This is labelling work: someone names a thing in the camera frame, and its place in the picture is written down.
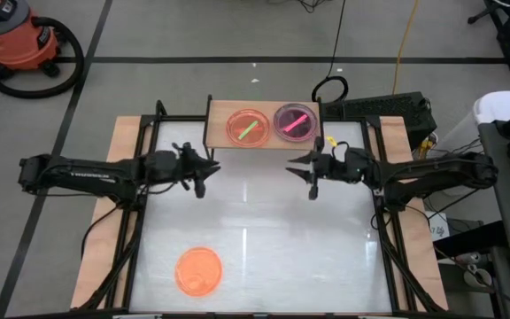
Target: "concrete floor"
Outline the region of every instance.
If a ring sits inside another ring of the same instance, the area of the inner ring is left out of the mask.
[[[296,63],[296,57],[331,54],[342,4],[326,2],[307,14],[300,4],[283,0],[28,2],[38,14],[68,25],[86,51],[103,12],[107,18],[103,33],[96,33],[96,50],[89,51],[98,58],[168,58],[156,64],[96,59],[91,65],[62,154],[92,160],[105,159],[117,116],[152,113],[159,98],[171,114],[204,113],[210,93],[222,99],[308,100],[328,63]],[[337,56],[395,57],[412,6],[413,0],[348,0]],[[481,0],[422,0],[404,56],[501,58],[491,19],[473,26],[466,23],[482,9]],[[290,58],[285,63],[259,63],[257,58],[249,63],[170,59],[179,57]],[[480,96],[510,89],[507,66],[464,62],[443,65],[427,59],[401,67],[398,91],[419,90],[431,99],[441,136]],[[63,67],[65,73],[72,69]],[[334,73],[350,83],[349,98],[390,94],[393,70],[388,63],[334,66]],[[32,88],[48,84],[36,74],[21,75],[13,79],[15,83]],[[334,97],[337,89],[325,88],[324,99]],[[16,184],[19,159],[53,150],[71,97],[72,91],[39,101],[0,94],[0,292],[34,201]],[[94,204],[91,198],[46,200],[7,316],[69,308],[81,237]]]

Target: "white tabletop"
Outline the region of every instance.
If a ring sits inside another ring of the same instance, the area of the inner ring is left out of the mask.
[[[191,142],[205,156],[203,131],[203,122],[161,123],[157,149]],[[324,133],[363,147],[358,123],[325,123]],[[130,310],[390,312],[379,238],[369,224],[371,191],[320,181],[318,199],[308,200],[309,186],[284,169],[302,154],[217,149],[221,170],[205,182],[205,198],[180,185],[150,196]],[[176,262],[196,246],[213,249],[223,265],[220,285],[202,298],[181,292],[174,279]]]

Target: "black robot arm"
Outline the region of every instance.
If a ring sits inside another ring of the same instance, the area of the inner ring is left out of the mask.
[[[190,143],[178,152],[157,151],[136,159],[108,163],[84,159],[68,159],[48,154],[20,161],[19,184],[23,191],[37,194],[42,189],[61,187],[106,196],[122,205],[131,205],[139,189],[164,183],[193,181],[198,198],[205,195],[204,180],[220,169],[218,162],[201,158]]]
[[[328,179],[346,183],[363,182],[383,199],[388,210],[402,211],[413,197],[425,197],[435,191],[455,186],[473,189],[491,187],[497,181],[497,168],[490,157],[466,152],[448,154],[436,159],[413,160],[403,163],[377,161],[372,154],[347,145],[344,161],[332,154],[321,153],[323,139],[316,138],[315,151],[290,162],[312,164],[312,170],[287,169],[312,185],[310,199],[318,197],[318,180]]]

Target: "green stick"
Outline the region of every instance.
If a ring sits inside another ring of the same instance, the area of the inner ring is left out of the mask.
[[[255,128],[259,124],[259,121],[254,121],[248,128],[245,129],[245,131],[238,137],[239,139],[244,138],[247,133],[249,133],[253,128]]]

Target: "wooden shelf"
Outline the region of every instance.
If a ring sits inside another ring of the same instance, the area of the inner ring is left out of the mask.
[[[207,128],[205,130],[205,146],[208,148],[243,148],[233,144],[227,133],[227,122],[229,117],[240,110],[252,109],[263,113],[269,121],[269,138],[259,147],[260,149],[276,149],[276,150],[303,150],[310,151],[314,147],[314,139],[310,138],[304,142],[290,142],[279,137],[274,132],[273,118],[274,114],[286,104],[301,104],[310,108],[316,115],[318,125],[316,126],[315,135],[321,133],[320,111],[318,103],[314,102],[279,102],[279,101],[224,101],[212,100],[209,104],[208,118],[206,121]]]

